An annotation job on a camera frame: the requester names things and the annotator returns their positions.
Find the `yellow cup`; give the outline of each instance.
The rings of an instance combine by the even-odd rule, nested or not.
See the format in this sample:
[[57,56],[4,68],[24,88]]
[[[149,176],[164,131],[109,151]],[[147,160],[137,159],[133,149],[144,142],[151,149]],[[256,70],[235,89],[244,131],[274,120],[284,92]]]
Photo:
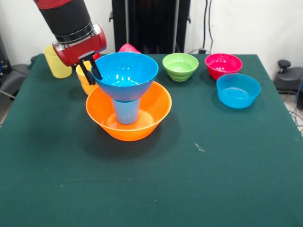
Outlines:
[[66,66],[56,54],[53,46],[44,49],[44,55],[54,77],[58,79],[67,78],[71,75],[71,66]]
[[[90,71],[90,68],[91,68],[90,62],[89,62],[89,61],[85,61],[85,62],[84,62],[84,65],[85,65],[85,67],[87,68],[87,70]],[[91,92],[93,89],[95,89],[96,87],[98,87],[98,84],[89,85],[89,83],[88,83],[88,81],[87,81],[87,79],[86,79],[86,77],[85,77],[85,75],[84,75],[84,73],[83,73],[83,71],[82,71],[80,65],[77,65],[77,67],[76,67],[76,72],[77,72],[78,78],[79,78],[79,80],[80,80],[80,82],[81,82],[81,86],[82,86],[84,92],[85,92],[87,95],[89,95],[90,92]]]

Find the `white wall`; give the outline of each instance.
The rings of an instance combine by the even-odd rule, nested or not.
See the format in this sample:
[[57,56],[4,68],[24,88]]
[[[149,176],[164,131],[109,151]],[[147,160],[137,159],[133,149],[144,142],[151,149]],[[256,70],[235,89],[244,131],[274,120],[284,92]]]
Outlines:
[[[103,28],[105,52],[115,50],[111,0],[85,0],[93,23]],[[186,52],[202,47],[205,0],[191,0]],[[303,0],[213,0],[213,52],[256,53],[271,77],[277,61],[303,66]],[[0,33],[12,64],[29,63],[55,37],[32,0],[0,0]],[[206,48],[209,48],[209,37]]]
[[[115,51],[111,0],[85,0],[91,21],[99,24],[107,38],[105,52]],[[0,0],[0,33],[11,64],[30,63],[55,37],[32,0]]]
[[[191,0],[186,52],[202,47],[205,2]],[[213,52],[256,53],[272,78],[279,59],[303,66],[302,12],[302,0],[213,0]]]

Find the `green tablecloth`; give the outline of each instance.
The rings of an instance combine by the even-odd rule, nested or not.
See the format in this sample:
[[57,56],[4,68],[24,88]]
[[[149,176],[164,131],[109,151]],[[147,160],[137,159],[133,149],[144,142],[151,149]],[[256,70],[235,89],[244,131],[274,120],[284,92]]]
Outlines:
[[173,105],[136,142],[106,134],[75,73],[55,79],[38,56],[0,128],[0,226],[303,225],[303,140],[258,57],[239,55],[262,92],[234,110],[205,55],[183,83],[151,56]]

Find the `bowl rim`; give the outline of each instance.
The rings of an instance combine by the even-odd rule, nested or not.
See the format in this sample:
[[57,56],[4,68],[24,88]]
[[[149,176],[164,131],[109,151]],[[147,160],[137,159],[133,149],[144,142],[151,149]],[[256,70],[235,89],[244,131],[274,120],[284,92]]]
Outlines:
[[[260,83],[259,83],[256,79],[254,79],[253,77],[248,76],[248,75],[245,75],[245,74],[242,74],[242,73],[227,73],[227,74],[224,74],[224,75],[220,76],[220,77],[218,78],[217,82],[216,82],[217,90],[222,91],[222,89],[219,87],[218,83],[220,83],[220,81],[221,81],[222,79],[224,79],[225,77],[230,76],[230,75],[235,75],[235,76],[242,77],[242,78],[249,78],[249,79],[250,79],[251,81],[253,81],[253,83],[255,83],[255,84],[257,85],[257,87],[258,87],[257,93],[256,93],[255,95],[251,96],[250,98],[256,98],[256,97],[258,97],[258,96],[260,95],[260,93],[261,93],[261,85],[260,85]],[[233,97],[233,98],[235,98],[235,99],[240,99],[240,98],[238,98],[238,97],[230,96],[230,95],[227,95],[227,94],[225,94],[225,95],[226,95],[226,96],[229,96],[229,97]]]
[[[159,65],[158,63],[150,56],[146,55],[146,54],[143,54],[143,53],[135,53],[135,52],[114,52],[114,53],[109,53],[109,54],[104,54],[101,58],[106,58],[107,56],[110,56],[110,55],[115,55],[115,54],[142,54],[144,55],[145,57],[151,59],[157,66],[157,69],[156,69],[156,72],[155,72],[155,75],[153,77],[151,77],[150,79],[148,79],[147,81],[145,82],[142,82],[142,83],[138,83],[138,84],[134,84],[134,85],[128,85],[128,86],[118,86],[118,87],[134,87],[134,86],[138,86],[138,85],[142,85],[142,84],[145,84],[145,83],[148,83],[152,80],[154,80],[157,76],[157,74],[159,73]],[[106,86],[110,86],[110,87],[116,87],[115,85],[112,85],[112,84],[106,84],[106,83],[103,83],[102,80],[100,79],[97,79],[94,74],[92,73],[92,76],[94,78],[94,80],[98,83],[98,84],[102,84],[102,85],[106,85]]]
[[[207,61],[207,59],[208,59],[209,57],[214,56],[214,55],[218,55],[218,54],[223,54],[223,55],[231,56],[231,57],[237,59],[237,60],[241,63],[241,66],[240,66],[238,69],[233,70],[233,71],[216,70],[216,69],[211,68],[210,65],[207,64],[206,61]],[[240,70],[242,69],[242,67],[243,67],[243,62],[241,61],[240,58],[238,58],[237,56],[235,56],[235,55],[233,55],[233,54],[229,54],[229,53],[212,53],[212,54],[208,55],[208,56],[205,58],[205,65],[206,65],[207,67],[209,67],[210,69],[212,69],[212,70],[214,70],[214,71],[217,71],[217,72],[235,73],[235,72],[238,72],[238,71],[240,71]]]
[[192,54],[188,54],[188,53],[170,53],[170,54],[166,55],[166,56],[162,59],[162,65],[164,66],[164,68],[165,68],[166,70],[169,70],[169,71],[172,71],[172,72],[176,72],[176,71],[173,71],[173,70],[169,69],[169,68],[167,67],[167,65],[164,64],[164,60],[165,60],[166,58],[168,58],[169,56],[172,56],[172,55],[190,56],[190,58],[194,59],[195,63],[197,64],[192,70],[185,71],[185,72],[181,72],[181,73],[189,73],[189,72],[195,71],[195,70],[199,67],[199,60],[198,60],[195,56],[193,56]]
[[90,115],[90,113],[89,113],[89,111],[88,111],[88,100],[89,100],[91,94],[92,94],[96,89],[101,89],[100,87],[94,88],[94,89],[90,92],[90,94],[88,95],[88,97],[87,97],[87,99],[86,99],[86,102],[85,102],[86,112],[88,113],[89,117],[90,117],[95,123],[97,123],[97,124],[98,124],[99,126],[101,126],[101,127],[104,127],[104,128],[106,128],[106,129],[110,129],[110,130],[115,130],[115,131],[140,131],[140,130],[144,130],[144,129],[151,128],[151,127],[153,127],[153,126],[155,126],[155,125],[158,125],[161,121],[163,121],[163,119],[169,114],[169,112],[170,112],[170,110],[171,110],[171,106],[172,106],[172,100],[171,100],[171,96],[170,96],[170,93],[168,92],[168,90],[167,90],[163,85],[157,83],[156,81],[153,81],[153,84],[156,84],[157,86],[160,86],[160,87],[165,91],[165,93],[168,95],[168,98],[169,98],[169,108],[167,109],[167,111],[166,111],[166,113],[163,115],[163,117],[161,117],[158,121],[154,122],[154,123],[151,124],[151,125],[148,125],[148,126],[145,126],[145,127],[143,127],[143,128],[139,128],[139,129],[114,129],[114,128],[108,127],[108,126],[106,126],[106,125],[104,125],[104,124],[100,124],[99,122],[97,122],[97,121],[95,120],[95,118],[93,118],[93,117]]

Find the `red bowl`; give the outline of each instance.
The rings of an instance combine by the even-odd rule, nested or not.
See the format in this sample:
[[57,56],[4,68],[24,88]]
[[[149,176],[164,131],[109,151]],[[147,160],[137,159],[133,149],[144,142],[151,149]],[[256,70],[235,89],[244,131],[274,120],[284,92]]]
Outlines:
[[237,73],[242,68],[242,61],[234,55],[214,53],[205,59],[207,69],[215,80],[227,73]]

